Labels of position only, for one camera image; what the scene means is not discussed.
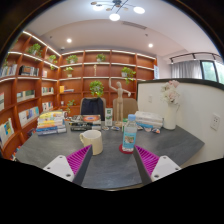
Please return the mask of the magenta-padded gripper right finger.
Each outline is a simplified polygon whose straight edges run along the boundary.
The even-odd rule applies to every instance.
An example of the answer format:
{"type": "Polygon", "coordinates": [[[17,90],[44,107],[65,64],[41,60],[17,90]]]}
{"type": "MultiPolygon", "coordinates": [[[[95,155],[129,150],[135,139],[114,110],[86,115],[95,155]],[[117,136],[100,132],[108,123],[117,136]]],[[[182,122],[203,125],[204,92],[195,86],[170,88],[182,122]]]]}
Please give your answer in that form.
{"type": "Polygon", "coordinates": [[[159,157],[137,145],[134,146],[133,155],[144,185],[180,170],[180,167],[168,156],[159,157]]]}

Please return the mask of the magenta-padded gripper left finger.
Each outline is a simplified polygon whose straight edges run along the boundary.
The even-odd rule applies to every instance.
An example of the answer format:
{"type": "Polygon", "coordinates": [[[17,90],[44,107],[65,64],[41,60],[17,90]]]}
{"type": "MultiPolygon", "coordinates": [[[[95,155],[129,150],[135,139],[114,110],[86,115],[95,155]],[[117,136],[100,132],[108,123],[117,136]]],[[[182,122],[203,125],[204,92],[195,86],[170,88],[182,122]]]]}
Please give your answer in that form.
{"type": "Polygon", "coordinates": [[[44,170],[81,185],[92,155],[92,146],[88,145],[68,156],[57,156],[44,167],[44,170]]]}

